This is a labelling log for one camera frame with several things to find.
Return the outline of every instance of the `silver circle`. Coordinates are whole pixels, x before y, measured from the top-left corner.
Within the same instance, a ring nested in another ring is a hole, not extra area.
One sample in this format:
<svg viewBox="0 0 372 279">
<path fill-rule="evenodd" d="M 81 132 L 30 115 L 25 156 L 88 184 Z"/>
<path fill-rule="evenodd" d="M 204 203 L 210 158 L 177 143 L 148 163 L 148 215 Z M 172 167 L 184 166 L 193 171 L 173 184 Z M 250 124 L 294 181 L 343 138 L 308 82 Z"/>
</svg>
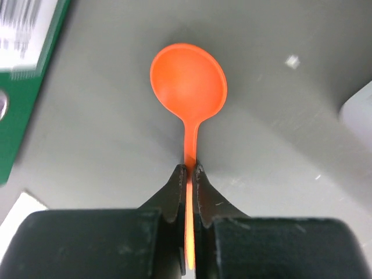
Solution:
<svg viewBox="0 0 372 279">
<path fill-rule="evenodd" d="M 0 90 L 0 121 L 6 115 L 6 112 L 8 111 L 8 107 L 9 107 L 9 98 L 5 94 L 5 92 Z"/>
</svg>

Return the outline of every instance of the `green box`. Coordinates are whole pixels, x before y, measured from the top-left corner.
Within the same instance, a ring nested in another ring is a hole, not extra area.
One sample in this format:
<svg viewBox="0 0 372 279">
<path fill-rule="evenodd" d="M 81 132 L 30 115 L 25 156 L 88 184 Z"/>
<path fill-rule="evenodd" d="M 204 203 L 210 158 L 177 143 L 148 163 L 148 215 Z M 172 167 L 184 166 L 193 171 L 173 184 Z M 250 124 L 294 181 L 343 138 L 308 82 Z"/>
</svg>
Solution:
<svg viewBox="0 0 372 279">
<path fill-rule="evenodd" d="M 70 0 L 0 1 L 0 185 L 7 182 Z"/>
</svg>

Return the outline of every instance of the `orange spoon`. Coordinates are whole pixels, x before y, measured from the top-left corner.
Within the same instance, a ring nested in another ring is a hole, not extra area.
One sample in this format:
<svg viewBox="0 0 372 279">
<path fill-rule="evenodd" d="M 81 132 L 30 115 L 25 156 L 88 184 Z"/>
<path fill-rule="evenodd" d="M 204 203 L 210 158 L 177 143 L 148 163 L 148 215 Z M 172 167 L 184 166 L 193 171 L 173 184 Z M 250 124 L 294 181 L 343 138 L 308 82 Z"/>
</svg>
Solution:
<svg viewBox="0 0 372 279">
<path fill-rule="evenodd" d="M 199 125 L 220 111 L 227 96 L 225 75 L 206 51 L 190 44 L 165 47 L 150 69 L 152 89 L 165 108 L 185 126 L 184 157 L 186 187 L 185 253 L 190 269 L 195 266 L 194 220 L 191 173 L 196 164 Z"/>
</svg>

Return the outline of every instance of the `spoon handle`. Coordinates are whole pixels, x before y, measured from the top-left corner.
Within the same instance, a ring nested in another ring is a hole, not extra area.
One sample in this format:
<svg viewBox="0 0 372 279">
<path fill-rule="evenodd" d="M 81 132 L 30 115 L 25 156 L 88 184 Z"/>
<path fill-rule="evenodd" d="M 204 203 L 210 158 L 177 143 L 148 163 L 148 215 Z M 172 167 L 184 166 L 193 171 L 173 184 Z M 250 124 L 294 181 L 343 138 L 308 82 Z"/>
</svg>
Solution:
<svg viewBox="0 0 372 279">
<path fill-rule="evenodd" d="M 184 158 L 187 168 L 186 218 L 185 218 L 185 256 L 189 269 L 195 267 L 194 214 L 192 212 L 191 174 L 196 164 L 196 145 L 198 143 L 199 125 L 185 125 Z"/>
</svg>

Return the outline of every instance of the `spoon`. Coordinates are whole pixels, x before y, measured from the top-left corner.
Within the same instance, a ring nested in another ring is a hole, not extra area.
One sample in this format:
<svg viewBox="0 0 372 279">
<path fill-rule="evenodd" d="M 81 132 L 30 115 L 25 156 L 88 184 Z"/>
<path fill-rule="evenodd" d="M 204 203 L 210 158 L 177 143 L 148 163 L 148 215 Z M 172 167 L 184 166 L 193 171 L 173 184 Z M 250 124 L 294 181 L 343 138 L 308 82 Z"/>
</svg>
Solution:
<svg viewBox="0 0 372 279">
<path fill-rule="evenodd" d="M 195 266 L 194 220 L 191 174 L 196 164 L 200 124 L 223 107 L 227 82 L 221 66 L 203 49 L 173 44 L 162 49 L 150 69 L 152 89 L 162 105 L 184 123 L 184 160 L 187 168 L 185 254 L 190 269 Z"/>
</svg>

